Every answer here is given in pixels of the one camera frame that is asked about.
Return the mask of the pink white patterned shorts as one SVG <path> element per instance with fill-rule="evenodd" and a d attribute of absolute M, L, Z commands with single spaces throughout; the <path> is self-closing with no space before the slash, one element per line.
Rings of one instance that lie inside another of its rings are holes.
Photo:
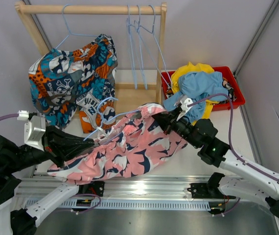
<path fill-rule="evenodd" d="M 98 135 L 94 139 L 94 148 L 67 161 L 64 167 L 53 164 L 47 170 L 48 175 L 84 185 L 152 171 L 187 146 L 187 142 L 175 132 L 165 135 L 152 117 L 164 111 L 162 105 L 156 103 L 140 106 L 137 112 L 127 114 L 112 126 L 108 134 Z"/>

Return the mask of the white wire hanger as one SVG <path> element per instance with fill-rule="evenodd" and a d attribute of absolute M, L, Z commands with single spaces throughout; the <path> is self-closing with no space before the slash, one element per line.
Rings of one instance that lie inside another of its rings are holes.
<path fill-rule="evenodd" d="M 105 144 L 106 142 L 111 141 L 113 138 L 118 136 L 122 131 L 121 127 L 116 127 L 115 125 L 108 130 L 105 130 L 101 127 L 97 127 L 93 132 L 88 134 L 83 140 L 87 141 L 89 139 L 97 142 L 99 144 Z"/>

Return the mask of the light blue shorts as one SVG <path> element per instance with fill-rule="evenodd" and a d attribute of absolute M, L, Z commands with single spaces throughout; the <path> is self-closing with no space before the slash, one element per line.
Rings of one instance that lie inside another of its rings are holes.
<path fill-rule="evenodd" d="M 228 95 L 228 90 L 223 87 L 223 77 L 219 72 L 213 72 L 210 74 L 211 78 L 208 82 L 208 88 L 205 89 L 204 97 L 208 97 L 214 94 L 220 94 L 220 96 L 215 96 L 211 98 L 211 101 L 222 102 L 227 100 L 225 95 Z M 181 76 L 179 78 L 179 91 L 175 93 L 173 96 L 164 100 L 163 105 L 167 111 L 172 111 L 175 109 L 175 103 L 179 100 L 179 98 L 183 95 L 186 95 L 188 98 L 191 98 L 193 102 L 199 101 L 199 97 L 197 95 L 200 94 L 200 90 L 195 93 L 192 93 L 192 84 L 191 80 L 183 78 Z"/>

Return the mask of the yellow shorts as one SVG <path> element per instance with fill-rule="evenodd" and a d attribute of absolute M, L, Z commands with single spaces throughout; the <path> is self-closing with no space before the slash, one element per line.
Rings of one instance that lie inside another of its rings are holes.
<path fill-rule="evenodd" d="M 200 90 L 200 94 L 197 95 L 199 99 L 204 97 L 205 89 L 208 88 L 208 82 L 210 81 L 210 74 L 214 72 L 214 69 L 210 65 L 198 63 L 193 65 L 191 62 L 188 62 L 187 65 L 179 67 L 171 75 L 171 92 L 175 94 L 179 91 L 179 78 L 183 76 L 185 79 L 191 80 L 192 84 L 192 93 Z M 195 105 L 193 109 L 190 110 L 187 117 L 190 118 L 190 121 L 193 121 L 194 125 L 196 121 L 200 118 L 209 118 L 213 106 L 217 104 L 217 101 L 206 100 L 205 102 Z"/>

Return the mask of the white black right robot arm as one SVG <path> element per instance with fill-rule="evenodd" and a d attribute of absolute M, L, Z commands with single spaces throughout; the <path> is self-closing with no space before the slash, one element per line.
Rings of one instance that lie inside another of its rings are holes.
<path fill-rule="evenodd" d="M 179 109 L 169 113 L 153 115 L 165 134 L 175 132 L 194 148 L 203 162 L 230 171 L 240 177 L 239 180 L 215 172 L 204 189 L 191 184 L 188 191 L 199 198 L 246 199 L 267 208 L 279 218 L 279 174 L 237 154 L 231 143 L 225 143 L 216 137 L 218 130 L 209 119 L 200 119 L 195 125 L 188 124 L 185 118 L 178 119 Z"/>

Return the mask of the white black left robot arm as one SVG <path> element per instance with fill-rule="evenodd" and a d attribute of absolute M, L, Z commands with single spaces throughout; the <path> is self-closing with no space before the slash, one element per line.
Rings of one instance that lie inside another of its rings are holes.
<path fill-rule="evenodd" d="M 0 235 L 33 235 L 41 222 L 64 201 L 89 191 L 89 183 L 77 179 L 72 185 L 62 183 L 29 208 L 11 211 L 14 191 L 21 183 L 13 175 L 15 172 L 47 160 L 62 167 L 66 161 L 94 146 L 92 139 L 67 134 L 53 126 L 39 131 L 25 129 L 24 136 L 25 144 L 17 146 L 0 135 Z"/>

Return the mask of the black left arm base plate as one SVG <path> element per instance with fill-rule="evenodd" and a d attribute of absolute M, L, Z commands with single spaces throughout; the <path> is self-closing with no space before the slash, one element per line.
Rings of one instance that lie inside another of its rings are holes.
<path fill-rule="evenodd" d="M 80 185 L 78 194 L 95 194 L 102 197 L 104 194 L 104 188 L 104 181 L 94 181 L 89 184 Z"/>

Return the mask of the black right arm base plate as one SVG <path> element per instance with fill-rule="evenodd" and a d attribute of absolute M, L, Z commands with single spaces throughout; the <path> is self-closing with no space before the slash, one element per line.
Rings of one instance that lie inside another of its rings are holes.
<path fill-rule="evenodd" d="M 235 199 L 235 196 L 225 195 L 218 189 L 222 185 L 220 181 L 226 178 L 224 174 L 215 172 L 206 183 L 191 183 L 186 190 L 196 199 Z"/>

